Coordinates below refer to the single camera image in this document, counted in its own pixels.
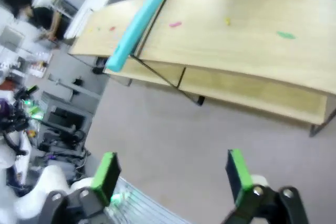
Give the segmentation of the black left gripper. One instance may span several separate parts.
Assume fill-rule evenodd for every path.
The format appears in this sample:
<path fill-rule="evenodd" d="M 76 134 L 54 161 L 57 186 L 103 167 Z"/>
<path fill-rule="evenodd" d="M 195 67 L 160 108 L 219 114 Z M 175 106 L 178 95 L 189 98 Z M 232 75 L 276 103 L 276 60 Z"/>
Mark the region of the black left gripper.
<path fill-rule="evenodd" d="M 20 89 L 19 98 L 30 100 L 33 94 L 38 91 L 38 86 Z M 29 126 L 29 116 L 27 115 L 21 100 L 10 104 L 8 100 L 1 98 L 1 133 L 11 133 L 22 131 Z"/>

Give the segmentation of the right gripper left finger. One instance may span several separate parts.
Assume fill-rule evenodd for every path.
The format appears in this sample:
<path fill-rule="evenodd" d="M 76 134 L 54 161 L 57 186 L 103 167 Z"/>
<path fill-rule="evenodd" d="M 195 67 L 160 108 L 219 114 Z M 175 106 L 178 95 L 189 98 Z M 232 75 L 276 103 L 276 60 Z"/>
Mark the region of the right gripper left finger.
<path fill-rule="evenodd" d="M 105 213 L 121 168 L 116 152 L 103 155 L 90 186 L 72 193 L 55 190 L 46 198 L 47 223 L 113 223 Z"/>

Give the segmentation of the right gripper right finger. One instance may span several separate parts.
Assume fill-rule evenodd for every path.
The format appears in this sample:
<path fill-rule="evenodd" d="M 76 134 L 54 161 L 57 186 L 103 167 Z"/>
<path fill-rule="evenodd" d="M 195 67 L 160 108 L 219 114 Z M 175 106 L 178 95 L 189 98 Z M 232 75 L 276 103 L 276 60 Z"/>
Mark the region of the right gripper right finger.
<path fill-rule="evenodd" d="M 222 223 L 251 223 L 255 218 L 268 223 L 308 223 L 299 191 L 285 186 L 271 189 L 262 176 L 249 173 L 239 149 L 228 150 L 226 173 L 233 194 L 235 209 Z"/>

